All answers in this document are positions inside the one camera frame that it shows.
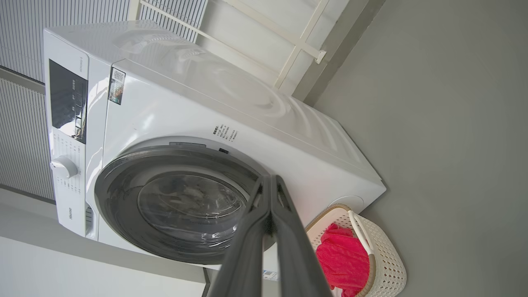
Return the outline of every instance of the washing machine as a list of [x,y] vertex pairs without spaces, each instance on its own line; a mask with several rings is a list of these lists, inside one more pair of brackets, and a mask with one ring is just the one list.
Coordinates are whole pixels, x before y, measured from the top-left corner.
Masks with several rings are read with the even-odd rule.
[[305,225],[385,191],[338,122],[152,21],[43,42],[57,212],[80,236],[218,269],[260,176],[284,179]]

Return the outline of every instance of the control panel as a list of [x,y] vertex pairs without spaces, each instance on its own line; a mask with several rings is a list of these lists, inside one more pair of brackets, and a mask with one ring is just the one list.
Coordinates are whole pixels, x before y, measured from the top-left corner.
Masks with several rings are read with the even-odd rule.
[[86,143],[88,81],[49,60],[52,126]]
[[50,149],[59,223],[86,236],[84,144],[54,127]]

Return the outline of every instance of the red towel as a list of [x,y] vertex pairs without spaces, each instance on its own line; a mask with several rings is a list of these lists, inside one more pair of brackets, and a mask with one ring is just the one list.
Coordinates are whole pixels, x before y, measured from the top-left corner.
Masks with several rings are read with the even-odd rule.
[[369,256],[352,230],[332,223],[315,252],[332,290],[343,289],[342,297],[354,297],[369,279]]

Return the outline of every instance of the label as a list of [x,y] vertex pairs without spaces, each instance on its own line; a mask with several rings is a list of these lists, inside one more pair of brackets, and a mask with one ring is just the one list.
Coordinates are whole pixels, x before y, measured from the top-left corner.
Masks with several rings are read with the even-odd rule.
[[279,273],[275,271],[264,270],[262,276],[265,280],[279,281]]
[[238,136],[238,130],[232,129],[230,126],[222,124],[214,128],[213,135],[233,142]]
[[169,142],[168,144],[169,144],[169,145],[177,145],[177,146],[190,145],[190,146],[207,147],[205,144],[201,144],[201,143],[191,143],[191,142]]
[[125,86],[126,74],[114,67],[110,75],[110,87],[108,88],[108,100],[121,105],[123,87]]

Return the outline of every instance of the laundry basket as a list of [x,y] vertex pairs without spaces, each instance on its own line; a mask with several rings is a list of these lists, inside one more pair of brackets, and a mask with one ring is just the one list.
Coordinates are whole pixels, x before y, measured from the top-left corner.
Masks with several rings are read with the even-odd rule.
[[306,234],[314,251],[321,244],[326,228],[336,223],[352,230],[370,261],[369,279],[356,297],[393,297],[407,282],[405,267],[385,232],[373,222],[355,214],[348,206],[334,204],[323,211],[306,227]]

